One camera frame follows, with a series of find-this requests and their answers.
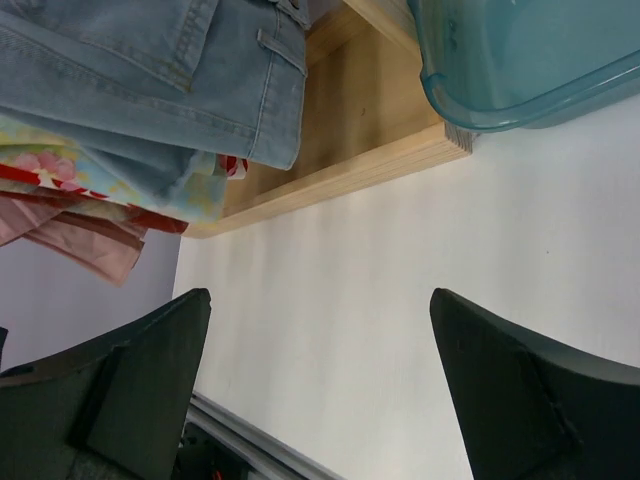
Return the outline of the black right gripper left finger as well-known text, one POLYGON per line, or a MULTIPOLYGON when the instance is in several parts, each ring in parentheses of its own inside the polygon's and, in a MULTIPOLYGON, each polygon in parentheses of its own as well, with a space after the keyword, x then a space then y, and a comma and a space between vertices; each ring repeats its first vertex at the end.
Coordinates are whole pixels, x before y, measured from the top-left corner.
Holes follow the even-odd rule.
POLYGON ((192 289, 1 374, 4 479, 168 479, 211 314, 192 289))

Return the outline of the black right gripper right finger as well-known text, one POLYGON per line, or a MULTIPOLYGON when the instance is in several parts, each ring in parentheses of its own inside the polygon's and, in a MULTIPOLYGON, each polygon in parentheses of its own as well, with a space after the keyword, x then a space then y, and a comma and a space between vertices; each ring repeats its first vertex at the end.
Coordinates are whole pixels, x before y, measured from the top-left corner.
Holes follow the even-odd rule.
POLYGON ((430 317, 476 479, 636 479, 639 370, 448 289, 430 317))

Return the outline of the pink ruffled skirt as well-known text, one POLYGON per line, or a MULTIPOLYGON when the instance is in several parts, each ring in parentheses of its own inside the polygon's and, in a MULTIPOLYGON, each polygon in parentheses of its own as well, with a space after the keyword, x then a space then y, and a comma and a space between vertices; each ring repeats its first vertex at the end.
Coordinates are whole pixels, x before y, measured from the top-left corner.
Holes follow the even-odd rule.
POLYGON ((147 229, 111 222, 47 203, 1 195, 1 244, 28 240, 122 286, 145 245, 147 229))

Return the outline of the pastel floral skirt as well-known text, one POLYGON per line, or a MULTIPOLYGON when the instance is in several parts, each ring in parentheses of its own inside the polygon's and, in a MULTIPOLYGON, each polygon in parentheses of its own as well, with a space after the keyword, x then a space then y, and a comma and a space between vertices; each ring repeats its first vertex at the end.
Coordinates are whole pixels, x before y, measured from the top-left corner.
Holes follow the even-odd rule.
POLYGON ((211 154, 165 206, 99 166, 73 141, 9 117, 1 118, 1 179, 20 190, 43 187, 139 207, 186 223, 222 213, 227 172, 211 154))

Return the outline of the red heart print skirt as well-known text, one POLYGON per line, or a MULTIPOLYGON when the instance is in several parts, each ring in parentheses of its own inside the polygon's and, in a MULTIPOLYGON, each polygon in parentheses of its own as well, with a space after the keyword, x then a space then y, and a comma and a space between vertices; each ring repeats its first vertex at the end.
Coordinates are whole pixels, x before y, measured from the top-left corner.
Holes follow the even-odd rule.
MULTIPOLYGON (((227 172, 227 183, 230 180, 242 180, 247 173, 248 162, 236 158, 218 160, 220 166, 227 172)), ((64 207, 68 211, 85 216, 109 220, 111 222, 129 222, 148 229, 166 233, 183 235, 190 227, 210 227, 217 220, 209 223, 186 223, 144 210, 139 207, 128 207, 106 200, 97 200, 81 194, 51 190, 43 187, 29 187, 23 191, 15 182, 5 182, 1 179, 1 195, 13 194, 25 201, 47 203, 64 207)))

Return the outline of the blue denim skirt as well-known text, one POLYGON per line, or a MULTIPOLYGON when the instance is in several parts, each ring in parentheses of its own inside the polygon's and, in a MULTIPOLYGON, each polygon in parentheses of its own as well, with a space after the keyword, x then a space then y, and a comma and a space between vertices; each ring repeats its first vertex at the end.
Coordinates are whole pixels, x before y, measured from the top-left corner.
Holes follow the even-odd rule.
POLYGON ((303 1, 5 1, 1 111, 166 205, 209 154, 292 167, 309 25, 303 1))

